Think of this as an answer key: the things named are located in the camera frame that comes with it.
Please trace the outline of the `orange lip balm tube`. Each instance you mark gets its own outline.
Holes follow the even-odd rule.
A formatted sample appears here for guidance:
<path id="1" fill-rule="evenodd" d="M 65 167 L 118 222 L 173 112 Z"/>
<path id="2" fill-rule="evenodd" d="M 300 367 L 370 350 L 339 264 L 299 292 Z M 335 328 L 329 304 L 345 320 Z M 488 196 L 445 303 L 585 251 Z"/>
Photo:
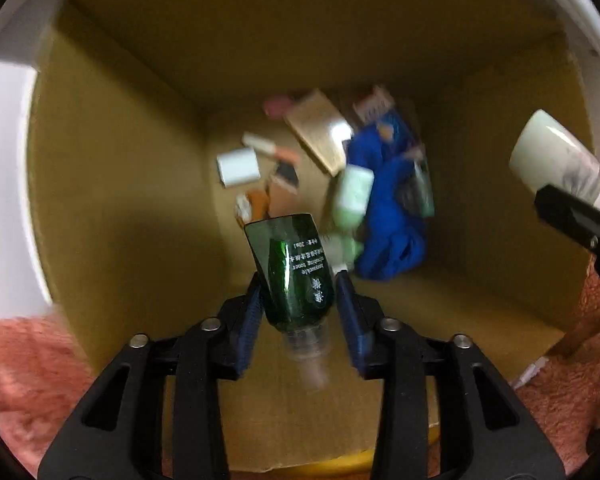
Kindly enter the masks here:
<path id="1" fill-rule="evenodd" d="M 242 144 L 246 148 L 252 148 L 256 152 L 272 157 L 280 162 L 286 162 L 298 166 L 300 164 L 300 155 L 291 148 L 285 148 L 276 144 L 272 140 L 265 139 L 263 136 L 257 136 L 251 132 L 245 132 L 242 135 Z"/>

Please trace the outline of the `large light green bottle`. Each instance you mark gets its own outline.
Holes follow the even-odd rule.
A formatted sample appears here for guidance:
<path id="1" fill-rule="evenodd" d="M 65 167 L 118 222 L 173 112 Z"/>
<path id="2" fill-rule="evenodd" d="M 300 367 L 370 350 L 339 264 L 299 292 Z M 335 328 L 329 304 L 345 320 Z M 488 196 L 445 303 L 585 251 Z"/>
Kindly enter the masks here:
<path id="1" fill-rule="evenodd" d="M 332 220 L 344 232 L 355 231 L 363 222 L 375 176 L 372 170 L 348 165 L 337 180 L 332 200 Z"/>

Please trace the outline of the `pink round compact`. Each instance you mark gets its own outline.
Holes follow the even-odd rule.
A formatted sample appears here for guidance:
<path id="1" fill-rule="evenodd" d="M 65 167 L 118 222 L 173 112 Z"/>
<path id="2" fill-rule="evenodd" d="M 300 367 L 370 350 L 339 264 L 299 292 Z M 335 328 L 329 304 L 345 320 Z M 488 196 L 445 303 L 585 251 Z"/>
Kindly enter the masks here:
<path id="1" fill-rule="evenodd" d="M 265 116 L 272 120 L 283 119 L 293 107 L 294 100 L 290 96 L 271 96 L 262 103 Z"/>

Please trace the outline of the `white and blue medicine box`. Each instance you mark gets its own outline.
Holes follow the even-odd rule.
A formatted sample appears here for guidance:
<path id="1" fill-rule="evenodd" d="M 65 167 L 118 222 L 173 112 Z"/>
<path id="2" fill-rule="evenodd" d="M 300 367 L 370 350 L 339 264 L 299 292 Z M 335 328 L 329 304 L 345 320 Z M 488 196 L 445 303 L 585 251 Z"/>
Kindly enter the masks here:
<path id="1" fill-rule="evenodd" d="M 399 155 L 416 150 L 419 140 L 396 107 L 396 100 L 383 86 L 352 105 L 362 124 L 360 133 L 369 133 L 381 146 L 382 154 Z"/>

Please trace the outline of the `white power adapter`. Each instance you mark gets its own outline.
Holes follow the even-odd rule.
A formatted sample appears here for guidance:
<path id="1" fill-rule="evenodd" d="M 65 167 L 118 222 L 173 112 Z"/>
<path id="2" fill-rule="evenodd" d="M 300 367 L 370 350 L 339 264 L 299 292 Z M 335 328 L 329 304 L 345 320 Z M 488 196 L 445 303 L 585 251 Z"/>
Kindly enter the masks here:
<path id="1" fill-rule="evenodd" d="M 253 148 L 240 148 L 216 156 L 216 166 L 222 185 L 226 188 L 256 182 L 260 179 L 260 167 Z"/>

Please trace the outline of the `purple round air freshener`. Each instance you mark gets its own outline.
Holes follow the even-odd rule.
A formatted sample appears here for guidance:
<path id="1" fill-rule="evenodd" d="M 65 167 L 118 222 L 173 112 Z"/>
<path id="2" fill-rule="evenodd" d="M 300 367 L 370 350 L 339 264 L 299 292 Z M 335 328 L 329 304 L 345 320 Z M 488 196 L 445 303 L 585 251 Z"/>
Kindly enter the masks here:
<path id="1" fill-rule="evenodd" d="M 235 217 L 240 226 L 244 226 L 252 220 L 252 205 L 246 194 L 236 196 Z"/>

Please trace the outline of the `dark green spray bottle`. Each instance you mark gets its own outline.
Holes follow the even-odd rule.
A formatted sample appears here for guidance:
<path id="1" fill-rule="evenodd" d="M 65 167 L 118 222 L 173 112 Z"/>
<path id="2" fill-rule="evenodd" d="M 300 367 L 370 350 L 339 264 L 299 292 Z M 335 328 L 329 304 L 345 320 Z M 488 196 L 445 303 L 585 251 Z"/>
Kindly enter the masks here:
<path id="1" fill-rule="evenodd" d="M 332 271 L 310 214 L 251 222 L 245 234 L 260 277 L 266 319 L 283 337 L 303 385 L 328 384 L 325 318 L 335 302 Z"/>

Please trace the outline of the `blue mesh cloth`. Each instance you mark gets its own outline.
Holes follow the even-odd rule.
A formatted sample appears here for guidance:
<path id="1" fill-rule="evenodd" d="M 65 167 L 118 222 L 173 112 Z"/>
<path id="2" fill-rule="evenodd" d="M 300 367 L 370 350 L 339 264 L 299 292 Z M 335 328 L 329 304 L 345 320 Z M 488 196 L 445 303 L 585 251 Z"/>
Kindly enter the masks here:
<path id="1" fill-rule="evenodd" d="M 413 175 L 406 157 L 415 137 L 396 110 L 358 130 L 348 146 L 348 162 L 374 174 L 365 215 L 364 249 L 355 263 L 364 280 L 389 281 L 422 264 L 427 252 L 425 225 L 398 201 L 398 189 Z"/>

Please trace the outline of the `white plastic storage box lid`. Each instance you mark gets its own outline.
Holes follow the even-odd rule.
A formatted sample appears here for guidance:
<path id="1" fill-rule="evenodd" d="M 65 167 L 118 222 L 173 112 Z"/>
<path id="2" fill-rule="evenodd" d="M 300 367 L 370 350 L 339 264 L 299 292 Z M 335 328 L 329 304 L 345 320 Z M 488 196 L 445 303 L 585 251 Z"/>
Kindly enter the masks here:
<path id="1" fill-rule="evenodd" d="M 278 94 L 396 96 L 429 157 L 422 270 L 392 310 L 567 328 L 585 252 L 507 167 L 537 108 L 600 146 L 592 0 L 0 0 L 0 318 L 189 322 L 250 262 L 214 155 Z"/>

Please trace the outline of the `white cylindrical bottle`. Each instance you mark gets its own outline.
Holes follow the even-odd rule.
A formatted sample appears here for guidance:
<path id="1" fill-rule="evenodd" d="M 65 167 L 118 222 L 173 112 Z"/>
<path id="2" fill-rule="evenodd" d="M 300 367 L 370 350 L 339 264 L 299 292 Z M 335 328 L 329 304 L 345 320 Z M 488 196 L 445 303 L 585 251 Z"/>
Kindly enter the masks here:
<path id="1" fill-rule="evenodd" d="M 509 168 L 532 193 L 554 185 L 600 210 L 600 162 L 545 110 L 524 125 Z"/>

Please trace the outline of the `clear plastic cup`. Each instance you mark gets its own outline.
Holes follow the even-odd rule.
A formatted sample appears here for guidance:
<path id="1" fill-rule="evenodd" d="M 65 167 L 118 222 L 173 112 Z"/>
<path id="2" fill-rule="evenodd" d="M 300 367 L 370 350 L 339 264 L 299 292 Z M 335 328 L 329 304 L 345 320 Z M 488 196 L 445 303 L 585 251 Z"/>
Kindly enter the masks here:
<path id="1" fill-rule="evenodd" d="M 414 161 L 413 173 L 400 186 L 398 200 L 414 217 L 426 219 L 434 216 L 434 194 L 426 159 Z"/>

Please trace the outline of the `brown cardboard trash box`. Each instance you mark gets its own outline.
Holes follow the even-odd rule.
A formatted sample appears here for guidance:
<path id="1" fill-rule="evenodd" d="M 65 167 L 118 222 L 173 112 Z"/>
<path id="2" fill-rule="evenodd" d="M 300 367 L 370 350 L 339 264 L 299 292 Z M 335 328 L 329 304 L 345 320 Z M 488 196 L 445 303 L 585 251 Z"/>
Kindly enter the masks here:
<path id="1" fill-rule="evenodd" d="M 383 84 L 425 144 L 436 213 L 417 269 L 358 281 L 419 333 L 468 333 L 507 378 L 573 326 L 585 252 L 509 170 L 546 110 L 592 138 L 581 48 L 535 0 L 65 0 L 35 88 L 38 252 L 87 361 L 185 332 L 256 268 L 216 156 L 244 132 L 300 153 L 299 210 L 334 181 L 265 99 L 321 90 L 353 119 Z"/>

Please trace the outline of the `small green tube bottle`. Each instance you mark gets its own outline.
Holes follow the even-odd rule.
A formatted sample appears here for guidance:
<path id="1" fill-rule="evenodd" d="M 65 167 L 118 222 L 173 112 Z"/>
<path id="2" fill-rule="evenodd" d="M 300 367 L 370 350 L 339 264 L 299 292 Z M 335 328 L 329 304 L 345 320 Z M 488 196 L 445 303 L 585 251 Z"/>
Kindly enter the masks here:
<path id="1" fill-rule="evenodd" d="M 332 274 L 353 269 L 364 249 L 358 240 L 338 233 L 322 235 L 321 242 Z"/>

